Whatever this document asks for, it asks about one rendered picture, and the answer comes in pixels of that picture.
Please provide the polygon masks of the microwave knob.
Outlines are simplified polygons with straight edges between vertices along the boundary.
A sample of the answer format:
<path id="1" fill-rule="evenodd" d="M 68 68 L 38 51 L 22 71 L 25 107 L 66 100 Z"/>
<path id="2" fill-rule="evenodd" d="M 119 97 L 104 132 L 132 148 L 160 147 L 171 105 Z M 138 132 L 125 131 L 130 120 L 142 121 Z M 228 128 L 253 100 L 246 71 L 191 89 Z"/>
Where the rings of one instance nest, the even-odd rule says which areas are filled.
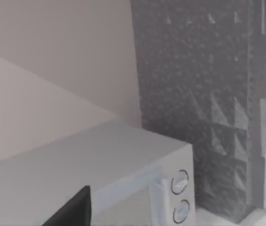
<path id="1" fill-rule="evenodd" d="M 173 194 L 181 194 L 185 189 L 189 181 L 189 176 L 186 170 L 181 169 L 178 174 L 171 179 L 171 191 Z"/>
<path id="2" fill-rule="evenodd" d="M 173 210 L 173 221 L 175 224 L 183 223 L 188 217 L 190 204 L 187 200 L 182 200 Z"/>

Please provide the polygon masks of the pale microwave oven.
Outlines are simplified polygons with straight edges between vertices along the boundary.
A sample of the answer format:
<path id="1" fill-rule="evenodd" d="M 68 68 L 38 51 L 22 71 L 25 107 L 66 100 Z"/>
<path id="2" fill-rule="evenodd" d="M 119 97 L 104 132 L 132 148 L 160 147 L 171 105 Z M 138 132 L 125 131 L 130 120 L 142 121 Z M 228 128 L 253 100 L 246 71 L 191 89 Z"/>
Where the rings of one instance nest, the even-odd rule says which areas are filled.
<path id="1" fill-rule="evenodd" d="M 186 170 L 178 195 L 171 179 Z M 0 161 L 0 226 L 41 226 L 84 186 L 90 186 L 91 226 L 164 226 L 162 185 L 169 184 L 171 226 L 195 226 L 193 147 L 120 121 Z M 173 221 L 182 200 L 186 220 Z"/>

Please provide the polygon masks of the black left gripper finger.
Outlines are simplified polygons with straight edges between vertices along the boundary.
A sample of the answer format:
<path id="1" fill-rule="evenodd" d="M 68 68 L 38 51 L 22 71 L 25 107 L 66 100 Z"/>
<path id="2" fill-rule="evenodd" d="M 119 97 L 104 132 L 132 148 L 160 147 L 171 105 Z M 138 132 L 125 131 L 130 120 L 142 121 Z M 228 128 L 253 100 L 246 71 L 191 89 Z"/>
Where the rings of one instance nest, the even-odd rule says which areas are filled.
<path id="1" fill-rule="evenodd" d="M 91 226 L 90 186 L 84 186 L 41 226 Z"/>

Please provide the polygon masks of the grey studded wall panel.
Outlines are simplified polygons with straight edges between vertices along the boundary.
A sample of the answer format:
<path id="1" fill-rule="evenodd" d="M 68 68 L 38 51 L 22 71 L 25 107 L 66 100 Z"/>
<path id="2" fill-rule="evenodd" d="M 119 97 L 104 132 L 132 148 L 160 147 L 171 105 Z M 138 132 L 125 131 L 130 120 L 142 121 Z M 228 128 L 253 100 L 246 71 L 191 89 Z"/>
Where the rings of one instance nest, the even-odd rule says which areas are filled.
<path id="1" fill-rule="evenodd" d="M 193 146 L 196 204 L 266 209 L 266 0 L 130 0 L 142 126 Z"/>

